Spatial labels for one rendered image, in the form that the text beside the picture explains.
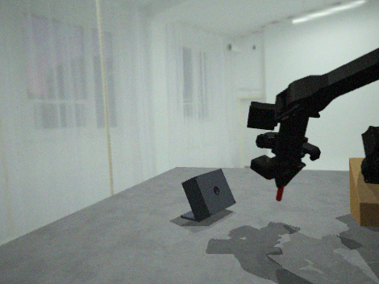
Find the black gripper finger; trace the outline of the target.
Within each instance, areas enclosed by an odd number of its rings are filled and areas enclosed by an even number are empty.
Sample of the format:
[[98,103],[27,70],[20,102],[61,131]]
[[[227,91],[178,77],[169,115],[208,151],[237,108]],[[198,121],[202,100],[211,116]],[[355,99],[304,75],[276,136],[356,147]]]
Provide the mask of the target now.
[[276,183],[276,187],[278,189],[280,189],[283,186],[283,184],[286,182],[286,180],[288,179],[288,177],[290,176],[291,173],[292,173],[292,171],[287,169],[286,171],[281,172],[278,175],[278,177],[274,178],[275,183]]
[[290,176],[288,177],[288,179],[286,180],[285,182],[285,186],[297,175],[297,173],[303,168],[306,166],[306,163],[304,162],[300,162],[298,164],[294,164],[294,163],[289,163],[288,165],[288,168],[289,170],[292,171],[292,173],[290,174]]

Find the dark grey sloped panel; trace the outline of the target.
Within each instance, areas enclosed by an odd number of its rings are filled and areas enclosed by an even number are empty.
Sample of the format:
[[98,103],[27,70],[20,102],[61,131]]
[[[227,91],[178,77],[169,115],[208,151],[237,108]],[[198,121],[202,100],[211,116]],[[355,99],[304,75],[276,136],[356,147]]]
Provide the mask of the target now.
[[222,169],[204,173],[182,183],[192,211],[182,218],[200,222],[235,204]]

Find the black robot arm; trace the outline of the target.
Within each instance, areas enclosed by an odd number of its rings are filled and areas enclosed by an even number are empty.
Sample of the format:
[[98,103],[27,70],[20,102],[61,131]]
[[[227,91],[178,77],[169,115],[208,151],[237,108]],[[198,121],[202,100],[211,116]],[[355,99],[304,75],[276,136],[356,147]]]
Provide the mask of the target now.
[[[379,48],[348,62],[328,73],[308,76],[292,82],[276,95],[275,104],[251,102],[247,127],[279,132],[292,137],[306,134],[309,118],[319,118],[319,112],[335,98],[379,80]],[[276,132],[266,132],[256,138],[258,148],[275,149]],[[364,182],[379,185],[379,127],[370,126],[361,134],[364,157],[360,165]]]

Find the red peg with white band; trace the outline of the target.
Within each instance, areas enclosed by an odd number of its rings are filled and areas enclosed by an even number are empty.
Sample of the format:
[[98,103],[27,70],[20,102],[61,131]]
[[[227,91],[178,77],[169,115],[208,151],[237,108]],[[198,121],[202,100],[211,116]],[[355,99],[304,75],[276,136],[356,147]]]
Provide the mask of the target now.
[[285,183],[283,184],[283,186],[280,189],[277,188],[277,194],[276,194],[276,200],[277,201],[281,201],[282,200],[282,195],[283,195],[283,192],[284,192],[284,188],[285,188]]

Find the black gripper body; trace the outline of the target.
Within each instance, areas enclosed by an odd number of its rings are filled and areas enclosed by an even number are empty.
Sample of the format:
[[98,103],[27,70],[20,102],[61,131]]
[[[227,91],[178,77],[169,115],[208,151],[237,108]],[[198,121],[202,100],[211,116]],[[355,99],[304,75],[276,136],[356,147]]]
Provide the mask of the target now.
[[309,138],[305,136],[286,136],[278,131],[273,137],[277,139],[276,150],[273,148],[271,150],[275,157],[263,155],[252,159],[250,165],[250,169],[265,179],[278,177],[281,172],[287,170],[289,163],[302,162],[301,158],[307,153],[310,154],[312,161],[319,159],[321,153],[319,147],[308,143]]

